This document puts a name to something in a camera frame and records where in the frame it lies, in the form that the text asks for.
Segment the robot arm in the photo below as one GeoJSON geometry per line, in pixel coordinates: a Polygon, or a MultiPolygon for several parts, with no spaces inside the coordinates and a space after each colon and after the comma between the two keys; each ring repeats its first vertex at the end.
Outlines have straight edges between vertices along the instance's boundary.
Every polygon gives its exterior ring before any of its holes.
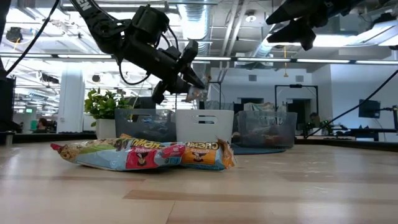
{"type": "Polygon", "coordinates": [[[169,18],[148,6],[141,6],[132,19],[117,20],[104,12],[94,0],[70,0],[92,34],[99,49],[113,54],[120,66],[123,59],[161,79],[152,99],[161,103],[164,92],[188,93],[191,84],[205,88],[190,63],[197,56],[198,43],[191,40],[181,54],[174,46],[156,49],[162,33],[169,29],[169,18]]]}

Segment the wooden table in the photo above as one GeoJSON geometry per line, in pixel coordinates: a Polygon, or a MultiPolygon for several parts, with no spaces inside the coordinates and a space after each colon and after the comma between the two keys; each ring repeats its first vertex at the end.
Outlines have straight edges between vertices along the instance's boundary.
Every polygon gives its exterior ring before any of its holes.
{"type": "Polygon", "coordinates": [[[112,172],[0,147],[0,223],[398,223],[398,154],[295,146],[221,172],[112,172]]]}

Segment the plastic bin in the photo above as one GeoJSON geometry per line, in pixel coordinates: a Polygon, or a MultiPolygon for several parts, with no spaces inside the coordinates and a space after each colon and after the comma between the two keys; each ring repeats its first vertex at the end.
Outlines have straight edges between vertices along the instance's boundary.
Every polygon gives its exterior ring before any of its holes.
{"type": "Polygon", "coordinates": [[[175,113],[170,110],[116,109],[116,137],[128,134],[134,138],[157,142],[175,142],[175,113]]]}
{"type": "Polygon", "coordinates": [[[297,113],[240,111],[236,117],[237,145],[257,148],[291,148],[294,145],[297,113]]]}
{"type": "Polygon", "coordinates": [[[177,110],[177,141],[231,142],[234,111],[177,110]]]}

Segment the ceiling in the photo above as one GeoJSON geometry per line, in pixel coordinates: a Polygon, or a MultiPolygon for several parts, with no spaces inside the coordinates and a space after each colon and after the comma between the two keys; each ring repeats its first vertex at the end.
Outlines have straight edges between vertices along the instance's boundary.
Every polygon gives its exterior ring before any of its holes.
{"type": "MultiPolygon", "coordinates": [[[[120,2],[123,4],[131,2],[131,4],[146,4],[147,1],[109,1],[98,0],[98,3],[104,2],[107,4],[107,11],[118,19],[130,19],[133,17],[134,12],[130,8],[118,7],[120,2]]],[[[178,10],[178,7],[173,4],[176,2],[184,3],[200,3],[203,1],[198,0],[176,0],[169,1],[171,12],[178,10]]],[[[272,13],[277,7],[280,6],[281,0],[253,0],[248,1],[247,8],[243,10],[243,0],[240,0],[237,7],[235,18],[231,18],[231,9],[235,0],[207,0],[206,5],[209,8],[210,21],[208,23],[208,30],[210,33],[207,37],[201,40],[202,43],[209,45],[208,55],[220,56],[223,43],[225,40],[228,22],[232,20],[234,27],[238,26],[239,16],[245,14],[248,10],[253,10],[256,17],[255,21],[248,22],[245,20],[247,16],[243,16],[242,23],[237,32],[234,44],[231,48],[231,55],[246,54],[250,55],[251,52],[256,50],[266,38],[270,26],[265,24],[265,18],[272,13]]],[[[388,6],[378,6],[378,1],[366,1],[356,9],[352,14],[346,17],[337,16],[330,20],[328,26],[317,29],[317,34],[330,35],[337,32],[350,33],[350,36],[366,31],[371,24],[370,20],[377,18],[380,13],[386,10],[395,10],[395,1],[391,1],[388,6]]],[[[17,7],[16,3],[11,7],[7,15],[7,24],[5,33],[3,34],[2,43],[0,45],[0,52],[22,53],[32,40],[35,33],[40,29],[42,21],[49,14],[53,1],[51,0],[36,0],[34,7],[17,7]],[[6,39],[5,35],[11,27],[21,27],[23,40],[19,44],[15,44],[6,39]]],[[[73,10],[69,0],[63,0],[62,6],[59,7],[52,16],[51,22],[45,28],[43,34],[39,37],[30,53],[43,53],[43,54],[101,54],[101,51],[92,39],[89,30],[80,17],[80,15],[73,10]]],[[[174,30],[178,41],[180,42],[181,49],[187,43],[185,32],[195,31],[199,27],[186,27],[184,26],[184,19],[176,13],[168,13],[170,18],[170,26],[174,30]]],[[[228,38],[228,44],[231,44],[231,37],[228,38]]],[[[172,40],[172,36],[167,32],[166,37],[172,40]]],[[[333,39],[330,39],[329,44],[326,42],[325,46],[333,45],[333,39]]],[[[384,59],[391,54],[388,47],[380,47],[376,44],[364,44],[358,38],[352,39],[355,45],[349,47],[314,47],[312,50],[304,51],[299,45],[285,45],[282,47],[271,46],[268,57],[289,57],[289,58],[333,58],[333,59],[347,59],[347,58],[360,58],[360,59],[384,59]]],[[[160,48],[167,48],[164,40],[160,42],[160,48]]],[[[15,58],[3,57],[3,64],[6,69],[14,63],[15,58]]],[[[41,59],[26,59],[23,60],[17,68],[12,72],[12,75],[17,77],[17,87],[23,88],[24,91],[19,91],[17,97],[26,98],[29,93],[37,92],[47,95],[45,100],[55,100],[57,103],[57,95],[59,93],[59,85],[41,81],[38,77],[40,71],[43,74],[49,75],[61,81],[61,74],[66,63],[76,63],[76,66],[81,67],[83,70],[86,86],[88,88],[104,88],[110,91],[115,91],[115,88],[123,88],[126,90],[128,96],[150,96],[151,88],[154,88],[159,81],[155,76],[151,76],[143,85],[127,86],[119,77],[118,66],[112,60],[87,60],[84,62],[71,62],[71,60],[63,61],[54,60],[52,58],[41,59]],[[99,75],[100,81],[94,82],[93,75],[99,75]]],[[[211,67],[219,67],[219,63],[211,63],[211,67]]],[[[231,63],[228,69],[234,69],[234,64],[231,63]]],[[[280,69],[284,68],[284,63],[273,63],[268,65],[267,69],[280,69]]],[[[289,64],[289,68],[302,68],[311,72],[314,65],[304,63],[289,64]]],[[[145,71],[131,63],[124,62],[122,70],[130,82],[137,82],[143,78],[145,71]]],[[[167,102],[162,104],[163,108],[174,108],[174,96],[167,96],[167,102]]],[[[182,103],[183,97],[177,99],[177,108],[194,108],[192,103],[182,103]]]]}

